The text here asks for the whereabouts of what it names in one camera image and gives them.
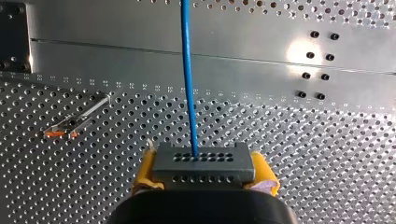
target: mounting hole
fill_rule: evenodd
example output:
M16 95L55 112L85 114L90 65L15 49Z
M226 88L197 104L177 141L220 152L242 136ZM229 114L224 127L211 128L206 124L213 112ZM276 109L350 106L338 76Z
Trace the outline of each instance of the mounting hole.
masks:
M304 91L298 91L297 92L297 96L300 98L305 98L306 97L306 93Z
M324 99L326 99L326 96L325 96L325 94L323 94L323 93L318 93L318 94L317 94L317 98L318 98L319 100L324 100Z
M340 38L340 35L339 34L331 34L330 35L330 39L332 39L332 40L337 40L337 39L339 39Z
M327 74L323 74L323 75L321 75L320 78L323 79L323 80L325 80L325 81L328 81L328 80L330 79L330 76L327 75Z
M313 52L307 52L306 57L309 59L313 59L313 58L315 58L315 54Z
M311 78L311 74L303 73L302 77L305 78L305 79L309 79L309 78Z
M318 31L311 32L311 37L312 38L318 38L319 37L319 32Z
M327 60L327 61L334 61L334 58L335 58L335 57L334 57L334 55L332 55L332 54L327 54L327 55L326 55L326 60Z

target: blue wire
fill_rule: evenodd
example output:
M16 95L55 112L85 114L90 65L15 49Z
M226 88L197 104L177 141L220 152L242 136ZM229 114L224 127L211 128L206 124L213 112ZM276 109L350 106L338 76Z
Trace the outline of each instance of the blue wire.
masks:
M183 43L183 69L184 84L186 86L187 107L190 119L191 149L192 156L198 156L198 139L195 123L194 94L191 76L191 53L190 53L190 3L189 0L181 1L181 36Z

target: metal bracket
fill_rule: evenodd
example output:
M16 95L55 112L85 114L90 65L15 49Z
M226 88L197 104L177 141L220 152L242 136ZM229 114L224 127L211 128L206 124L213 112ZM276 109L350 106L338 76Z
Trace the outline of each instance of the metal bracket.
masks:
M24 3L0 3L0 71L32 73Z

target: perforated metal panel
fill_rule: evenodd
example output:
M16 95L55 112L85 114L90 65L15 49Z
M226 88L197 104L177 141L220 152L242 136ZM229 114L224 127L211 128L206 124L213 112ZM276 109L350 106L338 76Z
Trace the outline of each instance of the perforated metal panel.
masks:
M260 150L302 223L396 222L394 5L192 1L200 146ZM178 12L175 0L28 1L35 73L0 74L2 222L105 223L148 138L189 145ZM36 136L98 91L112 103L79 139Z

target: gray connector block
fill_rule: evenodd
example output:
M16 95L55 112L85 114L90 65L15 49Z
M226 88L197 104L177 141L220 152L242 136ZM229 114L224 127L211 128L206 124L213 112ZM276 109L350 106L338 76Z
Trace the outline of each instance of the gray connector block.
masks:
M245 143L200 147L196 158L189 147L160 143L152 176L166 189L241 189L254 180L255 171Z

